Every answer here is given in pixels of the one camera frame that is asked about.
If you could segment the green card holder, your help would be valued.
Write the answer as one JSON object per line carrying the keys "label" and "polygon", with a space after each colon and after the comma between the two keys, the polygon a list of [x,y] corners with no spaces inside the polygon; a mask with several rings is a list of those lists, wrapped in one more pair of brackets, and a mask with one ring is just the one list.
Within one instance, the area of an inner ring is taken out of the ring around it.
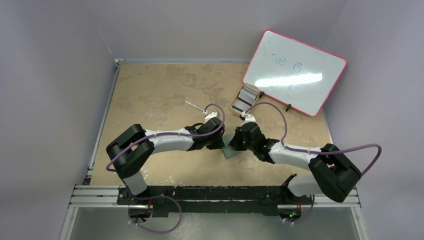
{"label": "green card holder", "polygon": [[228,160],[230,158],[233,158],[237,155],[239,155],[241,152],[240,151],[236,151],[234,150],[231,146],[230,146],[230,141],[234,138],[234,135],[232,133],[229,134],[225,134],[222,137],[223,143],[224,143],[224,147],[221,149],[225,158]]}

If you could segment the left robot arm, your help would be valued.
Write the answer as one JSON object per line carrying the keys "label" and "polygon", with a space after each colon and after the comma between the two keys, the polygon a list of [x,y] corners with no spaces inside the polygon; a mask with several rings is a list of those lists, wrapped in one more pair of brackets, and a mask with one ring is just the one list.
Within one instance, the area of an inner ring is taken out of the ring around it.
{"label": "left robot arm", "polygon": [[148,201],[149,191],[141,169],[151,155],[220,149],[224,146],[224,129],[223,121],[216,116],[174,131],[151,131],[134,124],[106,147],[110,158],[106,170],[115,172],[130,191],[130,199],[142,205]]}

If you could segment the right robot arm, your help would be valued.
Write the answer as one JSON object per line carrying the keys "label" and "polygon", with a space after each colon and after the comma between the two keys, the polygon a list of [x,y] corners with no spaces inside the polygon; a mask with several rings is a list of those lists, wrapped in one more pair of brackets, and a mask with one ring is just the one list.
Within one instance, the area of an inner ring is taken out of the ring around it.
{"label": "right robot arm", "polygon": [[283,184],[280,196],[288,204],[302,196],[323,194],[342,203],[361,179],[359,169],[344,155],[330,155],[333,144],[322,148],[306,148],[267,138],[260,127],[248,122],[235,129],[229,145],[236,151],[252,151],[262,162],[284,164],[310,171],[307,175],[291,175]]}

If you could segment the loose striped card in tray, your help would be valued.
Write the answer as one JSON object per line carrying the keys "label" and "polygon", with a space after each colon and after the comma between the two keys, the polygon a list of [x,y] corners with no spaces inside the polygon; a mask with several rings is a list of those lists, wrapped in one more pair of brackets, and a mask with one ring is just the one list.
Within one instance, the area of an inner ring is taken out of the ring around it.
{"label": "loose striped card in tray", "polygon": [[245,111],[247,111],[249,108],[250,108],[251,106],[250,105],[248,105],[248,104],[245,104],[244,102],[242,102],[242,101],[236,101],[235,103],[233,103],[232,104],[232,108],[235,110],[235,111],[238,111],[238,112],[245,112]]}

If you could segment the stack of cards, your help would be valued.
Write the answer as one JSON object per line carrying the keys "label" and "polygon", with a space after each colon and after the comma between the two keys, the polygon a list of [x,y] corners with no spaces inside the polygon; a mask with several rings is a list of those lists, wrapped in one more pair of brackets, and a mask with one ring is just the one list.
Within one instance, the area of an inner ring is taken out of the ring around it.
{"label": "stack of cards", "polygon": [[241,87],[237,98],[249,105],[253,105],[256,102],[257,98],[260,96],[260,94],[260,90],[249,84],[245,84]]}

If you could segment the beige oval tray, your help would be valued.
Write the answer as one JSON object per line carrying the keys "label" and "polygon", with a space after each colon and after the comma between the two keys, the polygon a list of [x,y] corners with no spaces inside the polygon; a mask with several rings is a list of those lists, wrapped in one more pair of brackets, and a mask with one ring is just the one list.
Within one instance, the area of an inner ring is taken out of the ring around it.
{"label": "beige oval tray", "polygon": [[[256,86],[254,86],[254,85],[251,85],[252,87],[254,87],[254,88],[256,88],[256,89],[258,89],[260,92],[262,92],[259,88],[257,88]],[[236,94],[236,96],[233,98],[233,100],[230,102],[230,110],[231,110],[231,112],[232,112],[232,114],[233,115],[235,115],[235,116],[237,116],[237,117],[239,117],[240,115],[241,115],[241,113],[242,112],[239,112],[239,111],[236,111],[236,110],[234,110],[233,108],[232,108],[232,105],[233,105],[233,103],[235,103],[235,102],[237,102],[237,101],[240,101],[240,102],[244,102],[244,101],[242,101],[242,100],[240,100],[240,99],[238,99],[238,94],[239,94],[239,92],[240,92],[240,89],[239,89],[239,91],[237,92],[237,94]]]}

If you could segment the green tipped marker pen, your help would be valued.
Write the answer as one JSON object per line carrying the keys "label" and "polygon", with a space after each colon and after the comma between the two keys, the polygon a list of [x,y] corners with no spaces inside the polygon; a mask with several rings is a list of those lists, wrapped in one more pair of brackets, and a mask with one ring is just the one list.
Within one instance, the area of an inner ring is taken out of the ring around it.
{"label": "green tipped marker pen", "polygon": [[187,101],[187,100],[185,100],[184,102],[185,102],[186,104],[188,104],[189,106],[191,106],[191,107],[193,107],[193,108],[197,109],[197,110],[200,110],[200,111],[202,111],[202,112],[205,112],[205,110],[204,110],[203,108],[201,108],[201,107],[199,107],[199,106],[197,106],[197,105],[195,105],[195,104],[193,104],[193,103],[191,103],[191,102],[189,102],[189,101]]}

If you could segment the pink framed whiteboard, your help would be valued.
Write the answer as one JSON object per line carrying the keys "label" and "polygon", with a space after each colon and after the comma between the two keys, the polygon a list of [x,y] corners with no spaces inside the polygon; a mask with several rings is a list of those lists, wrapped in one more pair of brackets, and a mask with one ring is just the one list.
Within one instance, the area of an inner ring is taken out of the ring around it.
{"label": "pink framed whiteboard", "polygon": [[316,116],[348,61],[283,34],[266,30],[250,60],[243,83],[307,116]]}

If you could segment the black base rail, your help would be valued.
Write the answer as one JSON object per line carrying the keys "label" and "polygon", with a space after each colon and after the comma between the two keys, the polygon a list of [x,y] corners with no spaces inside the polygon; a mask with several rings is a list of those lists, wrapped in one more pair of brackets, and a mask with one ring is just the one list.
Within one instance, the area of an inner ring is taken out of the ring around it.
{"label": "black base rail", "polygon": [[166,218],[170,213],[261,214],[297,219],[307,196],[290,197],[282,185],[172,186],[151,185],[144,194],[131,195],[119,187],[117,204],[128,206],[132,217]]}

